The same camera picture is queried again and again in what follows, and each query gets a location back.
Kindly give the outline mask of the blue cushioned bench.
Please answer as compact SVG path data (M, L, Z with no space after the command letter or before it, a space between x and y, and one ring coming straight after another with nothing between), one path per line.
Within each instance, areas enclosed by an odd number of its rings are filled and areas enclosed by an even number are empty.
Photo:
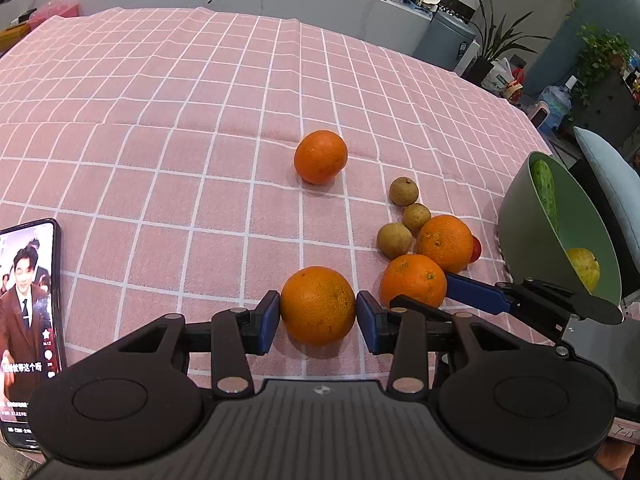
M570 174L597 208L620 267L622 296L631 296L639 290L639 175L602 136L579 127L574 136L582 154Z

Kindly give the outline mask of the green cucumber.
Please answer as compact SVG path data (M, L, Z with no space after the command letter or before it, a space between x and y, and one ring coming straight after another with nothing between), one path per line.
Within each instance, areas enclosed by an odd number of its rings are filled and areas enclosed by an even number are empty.
M556 208L554 177L548 162L537 159L533 162L532 169L533 182L552 228L558 230L558 208Z

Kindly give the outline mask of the brown longan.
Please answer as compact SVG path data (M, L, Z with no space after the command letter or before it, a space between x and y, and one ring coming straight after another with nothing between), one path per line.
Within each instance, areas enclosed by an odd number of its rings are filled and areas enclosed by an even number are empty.
M419 198L416 182L408 177L399 177L390 184L390 200L399 207L408 207Z
M390 260L408 254L412 243L412 233L401 222L387 223L376 236L378 250Z
M431 211L419 203L407 206L402 213L402 224L414 235L417 236L422 226L432 218Z

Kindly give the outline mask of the grey trash bin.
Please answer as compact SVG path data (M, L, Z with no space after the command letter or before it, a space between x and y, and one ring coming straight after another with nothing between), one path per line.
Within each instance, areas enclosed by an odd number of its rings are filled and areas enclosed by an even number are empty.
M475 37L472 26L460 18L438 11L412 56L444 70L454 70Z

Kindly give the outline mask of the pink checkered tablecloth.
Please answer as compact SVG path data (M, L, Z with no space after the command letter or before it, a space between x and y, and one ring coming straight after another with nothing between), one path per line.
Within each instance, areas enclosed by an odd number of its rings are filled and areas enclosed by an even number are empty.
M324 185L294 168L317 130L348 148ZM166 312L253 307L305 266L377 289L399 177L480 240L472 278L501 281L498 211L543 150L455 74L294 20L112 9L50 18L1 59L1 223L58 222L72 363Z

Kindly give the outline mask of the pink plastic container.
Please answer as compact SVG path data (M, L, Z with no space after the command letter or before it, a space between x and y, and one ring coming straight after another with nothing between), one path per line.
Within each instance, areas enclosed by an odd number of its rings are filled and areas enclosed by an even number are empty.
M42 6L38 6L29 15L27 23L31 29L35 29L49 18L54 18L55 16L59 18L76 18L79 13L79 0L52 0Z

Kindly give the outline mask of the orange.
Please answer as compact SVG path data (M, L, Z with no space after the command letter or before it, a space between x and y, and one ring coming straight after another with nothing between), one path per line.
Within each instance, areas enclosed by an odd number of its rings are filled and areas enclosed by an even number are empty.
M346 166L348 148L345 141L330 130L317 130L300 141L294 154L294 168L305 182L324 185Z
M280 315L288 334L300 344L335 344L354 325L355 293L342 274L325 266L307 266L285 282Z
M473 235L459 218L441 214L422 226L414 251L431 258L445 272L459 273L471 262Z
M429 307L439 308L446 297L447 279L444 271L424 255L402 255L385 269L378 294L388 308L397 296L404 295Z

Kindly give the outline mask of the black smartphone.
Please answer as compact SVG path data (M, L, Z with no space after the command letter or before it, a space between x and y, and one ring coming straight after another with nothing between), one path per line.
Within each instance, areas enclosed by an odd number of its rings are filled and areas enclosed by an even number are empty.
M1 231L1 437L28 452L30 398L65 366L60 238L52 218Z

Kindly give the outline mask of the red cherry tomato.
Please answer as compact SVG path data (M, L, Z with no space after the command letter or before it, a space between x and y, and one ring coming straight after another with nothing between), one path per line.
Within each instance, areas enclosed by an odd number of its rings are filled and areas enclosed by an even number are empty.
M477 261L480 258L480 255L482 254L482 244L480 244L480 240L476 236L473 236L472 242L473 242L473 250L472 250L470 263Z

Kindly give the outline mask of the trailing green plant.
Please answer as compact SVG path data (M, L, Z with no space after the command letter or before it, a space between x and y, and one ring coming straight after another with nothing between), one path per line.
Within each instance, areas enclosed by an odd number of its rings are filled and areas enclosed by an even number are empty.
M584 43L577 55L574 95L583 106L590 103L593 90L616 70L621 70L630 55L629 42L620 34L594 25L582 25L577 36Z

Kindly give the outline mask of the green colander bowl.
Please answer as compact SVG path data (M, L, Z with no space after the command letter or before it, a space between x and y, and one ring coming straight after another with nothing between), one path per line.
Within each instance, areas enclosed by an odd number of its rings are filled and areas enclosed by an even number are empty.
M533 164L542 160L550 168L556 216L551 222L535 188ZM601 276L594 296L620 304L620 266L611 237L592 201L554 158L531 152L513 178L498 213L497 234L501 255L514 282L536 278L582 292L582 284L567 257L572 248L585 248L600 263Z

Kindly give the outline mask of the water jug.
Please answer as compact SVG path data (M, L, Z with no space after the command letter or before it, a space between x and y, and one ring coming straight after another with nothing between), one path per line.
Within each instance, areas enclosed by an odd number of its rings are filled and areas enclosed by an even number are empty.
M545 102L548 116L538 127L543 134L551 134L558 130L565 116L572 110L572 90L577 82L575 76L569 76L562 86L548 86L542 90L538 101Z

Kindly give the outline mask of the dark cabinet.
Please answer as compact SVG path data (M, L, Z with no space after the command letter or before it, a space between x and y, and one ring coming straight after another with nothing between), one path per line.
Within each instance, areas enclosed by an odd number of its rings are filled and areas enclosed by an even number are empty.
M624 142L639 127L639 104L624 78L614 70L589 92L588 103L572 96L572 119L567 139L578 148L574 128L583 128L602 136L613 148Z

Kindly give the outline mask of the yellow-green pear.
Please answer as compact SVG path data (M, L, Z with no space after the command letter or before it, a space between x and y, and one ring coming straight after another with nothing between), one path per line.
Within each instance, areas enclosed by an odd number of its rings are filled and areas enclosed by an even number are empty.
M582 284L588 292L594 292L601 277L600 263L596 256L586 248L570 248L566 253Z

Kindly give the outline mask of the white shopping bag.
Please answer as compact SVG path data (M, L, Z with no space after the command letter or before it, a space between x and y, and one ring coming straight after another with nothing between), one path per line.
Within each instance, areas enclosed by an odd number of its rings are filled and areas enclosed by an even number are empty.
M509 60L507 58L499 58L492 62L491 70L480 85L483 89L500 96L511 81L514 81L514 77Z

